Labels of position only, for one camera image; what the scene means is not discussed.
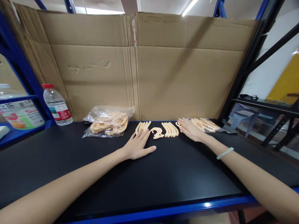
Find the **clear plastic bag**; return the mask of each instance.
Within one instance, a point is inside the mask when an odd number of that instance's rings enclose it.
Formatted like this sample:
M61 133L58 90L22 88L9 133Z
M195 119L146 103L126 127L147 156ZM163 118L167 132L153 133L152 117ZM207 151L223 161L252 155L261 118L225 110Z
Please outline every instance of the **clear plastic bag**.
M82 138L112 138L123 136L130 118L135 113L133 107L95 106L83 121L91 122Z
M195 124L199 129L201 129L205 133L215 133L223 131L222 128L220 128L214 122L210 121L208 118L188 118L187 120Z

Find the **smartphone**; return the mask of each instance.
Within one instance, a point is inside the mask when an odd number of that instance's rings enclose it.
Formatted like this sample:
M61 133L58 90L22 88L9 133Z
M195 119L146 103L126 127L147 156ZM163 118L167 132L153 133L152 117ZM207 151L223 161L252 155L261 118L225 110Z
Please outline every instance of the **smartphone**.
M222 128L226 133L228 134L237 134L239 133L238 131L236 131L235 129L231 128L230 126L227 126L226 124L223 126Z

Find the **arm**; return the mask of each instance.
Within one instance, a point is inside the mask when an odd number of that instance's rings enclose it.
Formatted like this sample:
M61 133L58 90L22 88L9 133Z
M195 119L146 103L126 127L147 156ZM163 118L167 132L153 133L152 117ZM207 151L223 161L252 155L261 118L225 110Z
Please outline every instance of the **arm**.
M156 150L155 146L143 148L149 135L148 129L136 136L134 133L123 148L13 202L0 210L1 223L53 223L77 197L117 164L127 159L138 159Z
M228 147L199 130L185 119L178 121L182 132L196 142L207 145L216 156ZM299 223L299 194L235 151L221 158L256 200L283 223Z

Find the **forearm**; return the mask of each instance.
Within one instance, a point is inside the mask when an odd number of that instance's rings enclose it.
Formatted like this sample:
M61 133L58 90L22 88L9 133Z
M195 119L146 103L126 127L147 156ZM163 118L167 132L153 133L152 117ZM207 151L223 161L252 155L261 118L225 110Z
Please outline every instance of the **forearm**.
M53 223L77 197L125 159L117 150L46 184L0 210L1 223Z
M203 143L217 156L228 149L211 136ZM284 223L298 223L299 195L294 190L235 151L226 154L221 160L277 219Z

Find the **water bottle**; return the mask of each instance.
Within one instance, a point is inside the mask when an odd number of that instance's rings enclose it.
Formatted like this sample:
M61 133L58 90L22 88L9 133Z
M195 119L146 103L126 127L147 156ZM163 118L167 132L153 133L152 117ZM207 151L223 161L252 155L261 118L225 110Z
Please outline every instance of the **water bottle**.
M42 84L44 90L44 100L49 107L56 124L60 126L73 122L73 118L68 110L62 95L54 89L52 84Z
M13 90L9 84L0 84L0 99L22 97L26 94ZM45 123L31 100L0 104L0 113L18 130L37 128Z

